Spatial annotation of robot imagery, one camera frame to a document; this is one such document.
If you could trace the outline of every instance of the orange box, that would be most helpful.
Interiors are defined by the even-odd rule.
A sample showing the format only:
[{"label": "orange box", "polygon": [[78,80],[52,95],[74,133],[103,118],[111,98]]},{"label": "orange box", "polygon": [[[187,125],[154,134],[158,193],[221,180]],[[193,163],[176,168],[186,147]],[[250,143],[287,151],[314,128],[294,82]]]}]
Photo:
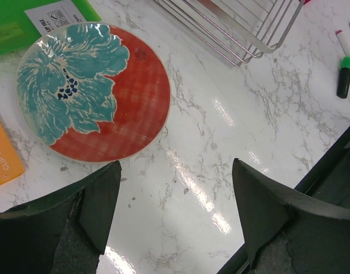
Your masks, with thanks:
[{"label": "orange box", "polygon": [[15,179],[24,171],[24,166],[0,124],[0,185]]}]

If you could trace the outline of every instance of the white marble surface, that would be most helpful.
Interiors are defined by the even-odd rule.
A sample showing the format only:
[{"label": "white marble surface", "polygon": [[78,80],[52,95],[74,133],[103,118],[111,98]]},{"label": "white marble surface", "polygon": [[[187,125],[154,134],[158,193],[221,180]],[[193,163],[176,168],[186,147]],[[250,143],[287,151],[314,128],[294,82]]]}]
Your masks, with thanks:
[{"label": "white marble surface", "polygon": [[[284,45],[230,68],[152,0],[90,1],[104,22],[146,41],[171,79],[166,128],[122,161],[122,184],[98,273],[216,273],[243,243],[234,158],[294,187],[350,125],[336,94],[350,0],[313,0]],[[0,186],[0,211],[75,182],[99,165],[65,159],[26,128],[14,78],[25,50],[0,56],[0,117],[26,173]]]}]

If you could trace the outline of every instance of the plate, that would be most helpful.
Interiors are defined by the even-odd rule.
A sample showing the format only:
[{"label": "plate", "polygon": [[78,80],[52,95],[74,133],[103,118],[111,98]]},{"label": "plate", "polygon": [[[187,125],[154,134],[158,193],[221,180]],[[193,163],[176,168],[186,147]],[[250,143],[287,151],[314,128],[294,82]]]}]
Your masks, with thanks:
[{"label": "plate", "polygon": [[102,23],[61,27],[36,41],[17,72],[17,101],[32,132],[84,162],[132,156],[163,128],[170,83],[154,51]]}]

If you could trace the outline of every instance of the white label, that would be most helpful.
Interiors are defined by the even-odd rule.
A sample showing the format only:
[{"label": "white label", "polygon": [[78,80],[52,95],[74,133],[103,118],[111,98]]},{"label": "white label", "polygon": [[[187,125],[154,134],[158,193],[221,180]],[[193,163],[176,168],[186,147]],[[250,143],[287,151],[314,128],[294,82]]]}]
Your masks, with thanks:
[{"label": "white label", "polygon": [[85,18],[71,0],[62,0],[49,5],[26,10],[41,35],[70,24],[85,22]]}]

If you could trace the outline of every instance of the metal wire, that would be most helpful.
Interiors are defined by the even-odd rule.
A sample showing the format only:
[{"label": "metal wire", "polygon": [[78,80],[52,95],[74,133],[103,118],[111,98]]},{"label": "metal wire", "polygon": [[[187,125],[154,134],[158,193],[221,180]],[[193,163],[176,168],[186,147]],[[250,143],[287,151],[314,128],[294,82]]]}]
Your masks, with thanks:
[{"label": "metal wire", "polygon": [[238,67],[284,42],[305,0],[156,0],[193,34]]}]

